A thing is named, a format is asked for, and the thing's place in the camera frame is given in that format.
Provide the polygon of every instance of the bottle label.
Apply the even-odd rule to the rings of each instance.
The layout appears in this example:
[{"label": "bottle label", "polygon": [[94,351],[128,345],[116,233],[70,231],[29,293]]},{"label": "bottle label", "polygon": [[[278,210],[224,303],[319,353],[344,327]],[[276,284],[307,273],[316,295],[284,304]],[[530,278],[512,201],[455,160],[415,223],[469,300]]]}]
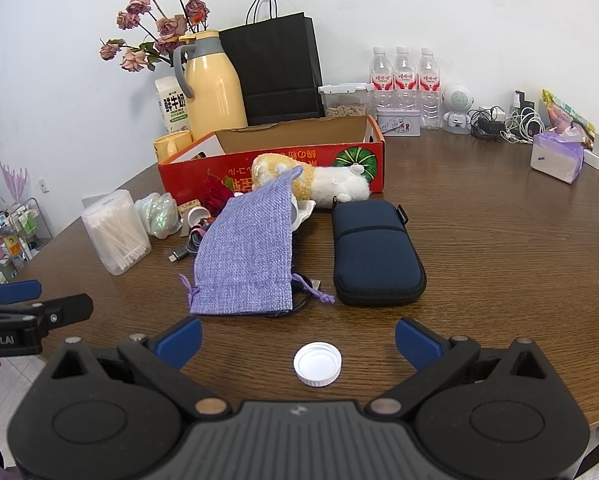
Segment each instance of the bottle label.
[{"label": "bottle label", "polygon": [[372,78],[373,86],[375,90],[392,90],[393,89],[393,76],[377,74]]},{"label": "bottle label", "polygon": [[395,75],[395,89],[413,90],[417,86],[417,79],[412,72],[399,72]]},{"label": "bottle label", "polygon": [[436,92],[439,90],[439,77],[434,75],[420,75],[419,76],[420,90],[429,90]]}]

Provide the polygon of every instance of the tile floor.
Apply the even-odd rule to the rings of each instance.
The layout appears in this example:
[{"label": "tile floor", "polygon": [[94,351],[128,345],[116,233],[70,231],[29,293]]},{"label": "tile floor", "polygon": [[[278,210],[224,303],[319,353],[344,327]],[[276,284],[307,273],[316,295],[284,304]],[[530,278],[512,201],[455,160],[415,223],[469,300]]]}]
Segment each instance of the tile floor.
[{"label": "tile floor", "polygon": [[[8,424],[44,364],[42,359],[35,356],[2,359],[0,368],[0,449],[4,454],[6,467],[15,465],[6,442]],[[589,449],[595,447],[598,442],[599,434],[593,430]],[[579,480],[599,480],[599,464]]]}]

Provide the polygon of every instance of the open box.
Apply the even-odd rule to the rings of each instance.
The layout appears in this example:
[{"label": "open box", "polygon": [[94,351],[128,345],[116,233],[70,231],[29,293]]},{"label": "open box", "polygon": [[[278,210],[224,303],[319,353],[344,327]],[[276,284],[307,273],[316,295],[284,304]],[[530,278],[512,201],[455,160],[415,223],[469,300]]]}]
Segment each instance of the open box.
[{"label": "open box", "polygon": [[209,174],[233,191],[247,192],[252,188],[252,161],[262,153],[282,153],[313,166],[349,166],[361,161],[371,192],[384,190],[384,137],[370,116],[220,130],[164,160],[159,173],[178,204],[201,199]]}]

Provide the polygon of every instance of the plush toy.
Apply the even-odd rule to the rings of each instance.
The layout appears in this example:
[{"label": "plush toy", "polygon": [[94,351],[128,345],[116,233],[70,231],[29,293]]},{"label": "plush toy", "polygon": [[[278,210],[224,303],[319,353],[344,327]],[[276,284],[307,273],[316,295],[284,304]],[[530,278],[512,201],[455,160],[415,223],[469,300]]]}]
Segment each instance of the plush toy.
[{"label": "plush toy", "polygon": [[368,181],[361,176],[361,164],[341,168],[313,167],[280,153],[263,153],[252,162],[252,188],[262,187],[280,174],[301,166],[302,174],[293,181],[293,195],[297,200],[314,200],[316,207],[330,208],[333,197],[338,202],[366,200],[371,194]]}]

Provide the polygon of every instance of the green pumpkin illustration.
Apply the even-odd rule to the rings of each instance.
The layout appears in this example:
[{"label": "green pumpkin illustration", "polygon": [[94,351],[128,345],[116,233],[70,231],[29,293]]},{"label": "green pumpkin illustration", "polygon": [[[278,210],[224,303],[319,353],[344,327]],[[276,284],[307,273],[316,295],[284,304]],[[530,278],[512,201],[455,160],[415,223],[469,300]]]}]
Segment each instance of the green pumpkin illustration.
[{"label": "green pumpkin illustration", "polygon": [[338,153],[333,162],[333,166],[339,168],[353,164],[361,164],[364,167],[362,175],[366,177],[367,181],[371,182],[377,176],[377,157],[371,150],[353,146]]}]

